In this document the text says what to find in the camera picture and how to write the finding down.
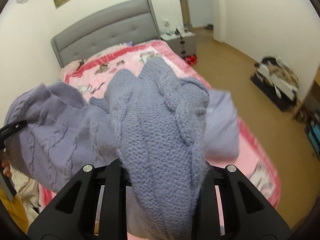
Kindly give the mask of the left hand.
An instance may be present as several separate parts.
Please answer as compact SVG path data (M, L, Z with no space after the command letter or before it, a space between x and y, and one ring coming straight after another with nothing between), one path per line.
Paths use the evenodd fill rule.
M3 168L3 174L6 177L11 178L12 177L12 173L11 173L10 163L9 163L8 158L7 158L7 154L4 153L4 152L2 153L1 167Z

